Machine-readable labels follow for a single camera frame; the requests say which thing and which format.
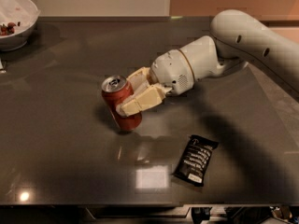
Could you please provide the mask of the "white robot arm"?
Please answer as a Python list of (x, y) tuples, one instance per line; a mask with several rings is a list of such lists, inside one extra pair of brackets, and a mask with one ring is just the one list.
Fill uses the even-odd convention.
[(159, 56), (128, 80), (134, 93), (117, 105), (129, 117), (190, 90), (204, 78), (231, 75), (254, 64), (293, 96), (299, 93), (299, 44), (238, 10), (224, 10), (210, 23), (210, 34)]

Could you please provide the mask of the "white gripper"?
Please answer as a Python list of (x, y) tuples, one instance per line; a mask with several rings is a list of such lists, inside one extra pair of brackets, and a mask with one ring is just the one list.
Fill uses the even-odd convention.
[[(150, 71), (157, 84), (150, 85)], [(192, 69), (181, 51), (172, 49), (148, 67), (134, 71), (127, 80), (134, 94), (116, 106), (121, 117), (130, 117), (159, 105), (168, 96), (178, 96), (194, 85)]]

